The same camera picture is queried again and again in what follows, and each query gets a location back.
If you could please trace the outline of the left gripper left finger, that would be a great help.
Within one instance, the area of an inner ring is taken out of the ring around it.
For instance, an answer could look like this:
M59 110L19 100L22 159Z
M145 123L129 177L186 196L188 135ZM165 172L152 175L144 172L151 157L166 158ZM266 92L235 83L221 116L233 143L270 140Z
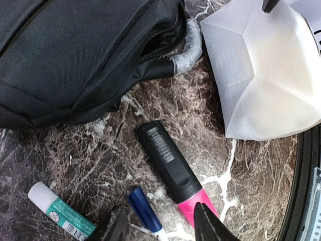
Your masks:
M121 206L115 206L86 240L120 241L125 240L126 233L127 216L125 210Z

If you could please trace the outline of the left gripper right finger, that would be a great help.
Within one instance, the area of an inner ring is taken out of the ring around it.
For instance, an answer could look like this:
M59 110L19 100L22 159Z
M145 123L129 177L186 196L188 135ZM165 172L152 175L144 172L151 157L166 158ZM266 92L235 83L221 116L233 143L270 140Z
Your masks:
M196 204L194 225L196 241L239 241L205 203Z

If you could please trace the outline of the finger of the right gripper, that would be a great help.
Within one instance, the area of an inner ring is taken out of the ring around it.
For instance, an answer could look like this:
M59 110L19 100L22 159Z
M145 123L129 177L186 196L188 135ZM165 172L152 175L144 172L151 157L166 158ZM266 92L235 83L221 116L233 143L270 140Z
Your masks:
M277 5L278 0L263 0L262 10L265 13L270 13L273 8Z

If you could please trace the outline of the white cloth pouch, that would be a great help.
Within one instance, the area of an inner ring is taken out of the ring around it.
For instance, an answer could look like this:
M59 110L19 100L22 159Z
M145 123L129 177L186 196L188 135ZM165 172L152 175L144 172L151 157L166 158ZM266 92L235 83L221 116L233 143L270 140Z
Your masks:
M320 52L307 20L279 1L230 1L201 29L219 92L225 136L263 141L320 123Z

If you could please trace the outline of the white glue stick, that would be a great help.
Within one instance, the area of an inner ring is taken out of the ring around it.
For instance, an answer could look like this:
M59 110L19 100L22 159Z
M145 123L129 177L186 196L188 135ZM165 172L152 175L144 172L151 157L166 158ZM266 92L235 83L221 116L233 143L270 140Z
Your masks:
M97 225L75 211L43 182L37 182L30 188L28 199L77 240L86 240L97 228Z

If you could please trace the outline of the black student bag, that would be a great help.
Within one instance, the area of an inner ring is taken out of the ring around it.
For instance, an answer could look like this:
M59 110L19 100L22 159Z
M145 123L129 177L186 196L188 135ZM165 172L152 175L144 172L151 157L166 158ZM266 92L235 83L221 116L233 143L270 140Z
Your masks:
M184 1L1 1L1 127L85 124L174 75Z

